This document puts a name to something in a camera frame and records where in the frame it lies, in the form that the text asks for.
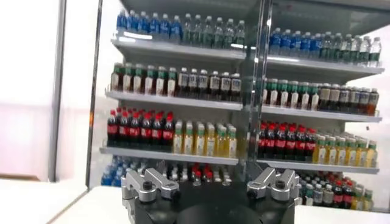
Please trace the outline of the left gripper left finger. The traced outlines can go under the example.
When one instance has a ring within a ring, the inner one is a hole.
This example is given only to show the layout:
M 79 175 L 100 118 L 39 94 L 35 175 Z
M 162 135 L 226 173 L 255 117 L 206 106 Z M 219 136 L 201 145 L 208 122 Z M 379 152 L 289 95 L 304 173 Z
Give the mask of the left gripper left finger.
M 138 197 L 142 203 L 152 203 L 157 199 L 157 192 L 163 199 L 177 201 L 180 199 L 180 186 L 167 179 L 154 168 L 147 168 L 141 176 L 135 170 L 128 170 L 121 177 L 122 196 L 125 200 Z

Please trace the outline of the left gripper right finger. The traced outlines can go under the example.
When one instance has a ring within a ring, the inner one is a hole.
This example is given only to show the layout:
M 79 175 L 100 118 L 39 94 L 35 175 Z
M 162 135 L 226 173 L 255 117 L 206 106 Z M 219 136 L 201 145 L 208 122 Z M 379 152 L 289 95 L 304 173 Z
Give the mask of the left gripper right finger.
M 258 201 L 269 194 L 275 201 L 297 201 L 299 199 L 299 176 L 294 170 L 282 173 L 272 167 L 261 168 L 253 161 L 246 162 L 246 198 Z

